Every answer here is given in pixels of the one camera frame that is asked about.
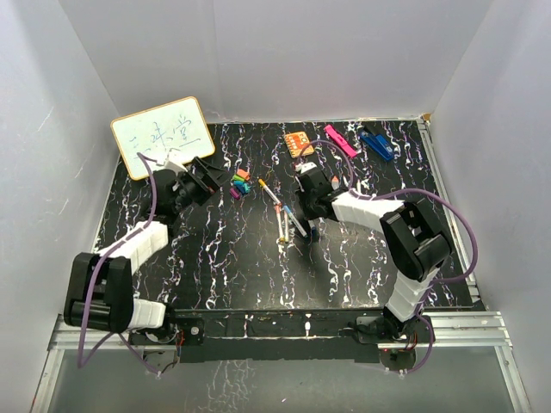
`yellow object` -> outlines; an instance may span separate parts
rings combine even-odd
[[[260,186],[262,187],[262,189],[266,192],[266,194],[269,195],[269,197],[274,200],[274,203],[276,205],[279,205],[281,206],[281,202],[277,199],[276,197],[276,194],[274,194],[269,188],[268,188],[268,185],[266,185],[266,182],[264,182],[262,179],[259,179],[258,180],[258,183],[260,184]]]
[[[291,157],[299,157],[300,152],[310,144],[310,139],[307,137],[306,132],[290,133],[285,135],[285,143],[289,149]],[[312,155],[313,146],[308,146],[302,155]]]

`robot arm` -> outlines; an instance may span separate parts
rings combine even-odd
[[[163,326],[166,306],[135,299],[132,275],[168,244],[179,227],[180,212],[193,202],[203,205],[226,180],[226,172],[198,157],[188,170],[178,162],[177,153],[172,152],[159,166],[162,169],[153,173],[157,186],[153,221],[139,222],[124,238],[95,254],[81,253],[75,257],[65,299],[64,319],[67,324],[81,325],[86,295],[89,288],[93,288],[90,328],[121,333]],[[144,216],[151,208],[150,204],[144,205]],[[92,272],[100,257],[107,253],[109,257],[100,268],[95,285],[91,286]]]
[[[398,338],[415,318],[426,290],[452,251],[451,236],[427,200],[360,200],[331,183],[314,163],[297,167],[299,203],[305,218],[350,222],[380,232],[398,269],[383,310],[384,335]]]

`blue stapler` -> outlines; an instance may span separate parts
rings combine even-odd
[[[358,130],[358,136],[363,142],[368,144],[371,149],[381,155],[385,161],[391,161],[394,159],[392,146],[380,133],[375,135],[374,133],[368,131],[364,126]]]

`pen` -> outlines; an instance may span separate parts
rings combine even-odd
[[[283,243],[285,241],[285,237],[283,236],[282,228],[282,209],[279,205],[275,206],[275,214],[277,215],[277,226],[279,227],[279,242]]]
[[[283,222],[285,223],[285,242],[289,242],[289,214],[283,210]]]
[[[293,213],[291,212],[291,210],[287,205],[283,206],[283,211],[285,211],[288,214],[289,218],[291,219],[291,222],[294,224],[294,226],[296,226],[296,229],[299,230],[301,236],[303,236],[304,238],[308,238],[307,232],[304,230],[299,220],[293,215]]]
[[[266,182],[264,182],[262,179],[258,180],[258,183],[260,183],[260,186],[264,191],[266,191],[266,194],[269,195],[269,197],[274,200],[276,205],[281,206],[281,202],[277,199],[276,195],[268,188],[268,185],[266,185]]]

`black marble tabletop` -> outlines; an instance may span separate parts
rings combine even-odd
[[[388,136],[395,159],[385,162],[355,135],[358,122],[331,122],[359,152],[355,173],[366,194],[436,184],[416,121],[372,122]],[[291,209],[298,207],[293,160],[284,136],[304,131],[327,139],[326,122],[210,125],[216,145],[211,164],[234,172],[249,170],[251,193],[234,200],[228,182],[204,206],[183,212],[183,226],[169,246],[134,275],[136,296],[172,304],[177,309],[340,309],[382,307],[393,290],[396,268],[382,237],[358,225],[320,220],[318,243],[305,243],[300,234],[278,245],[278,226],[271,199],[257,184],[263,178]],[[324,148],[308,157],[328,176],[348,177],[343,159]],[[139,206],[151,196],[147,180],[132,181],[119,162],[102,219],[96,247],[122,237],[140,219]],[[443,209],[433,205],[443,222]],[[442,275],[461,273],[454,252]],[[438,285],[427,305],[469,307],[467,285]]]

